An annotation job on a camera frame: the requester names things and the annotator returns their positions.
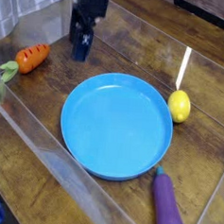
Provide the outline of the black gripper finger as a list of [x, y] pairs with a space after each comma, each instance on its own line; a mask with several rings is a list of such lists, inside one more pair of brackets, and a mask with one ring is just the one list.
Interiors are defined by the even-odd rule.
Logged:
[[74, 4], [72, 6], [72, 15], [71, 15], [70, 29], [69, 29], [69, 35], [70, 35], [70, 42], [71, 43], [73, 43], [76, 39], [79, 16], [80, 15], [78, 13], [77, 5]]
[[72, 58], [75, 61], [85, 61], [93, 43], [94, 33], [91, 28], [77, 28], [75, 31]]

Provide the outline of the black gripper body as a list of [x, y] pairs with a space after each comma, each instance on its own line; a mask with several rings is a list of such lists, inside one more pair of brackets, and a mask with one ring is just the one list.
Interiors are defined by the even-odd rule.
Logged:
[[95, 27], [96, 18], [104, 18], [107, 13], [107, 6], [110, 0], [77, 0], [79, 19], [78, 25], [81, 27]]

